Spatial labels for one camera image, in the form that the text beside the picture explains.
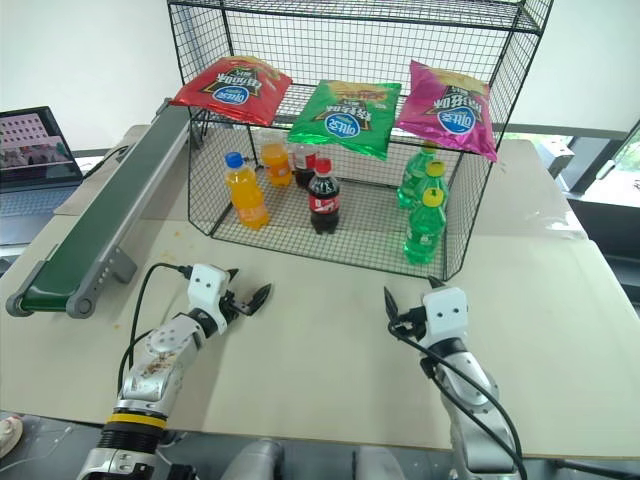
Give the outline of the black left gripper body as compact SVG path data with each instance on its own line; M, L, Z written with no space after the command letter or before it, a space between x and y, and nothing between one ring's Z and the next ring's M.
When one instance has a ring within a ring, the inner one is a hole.
M235 293L230 290L220 298L218 306L227 323L232 323L241 315L251 315L249 306L237 300Z

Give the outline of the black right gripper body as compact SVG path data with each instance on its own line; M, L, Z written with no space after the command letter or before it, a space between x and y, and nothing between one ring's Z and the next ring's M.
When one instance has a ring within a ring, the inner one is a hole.
M396 307L388 309L388 330L402 338L422 340L426 335L427 315L424 306L409 309L404 314L399 314Z

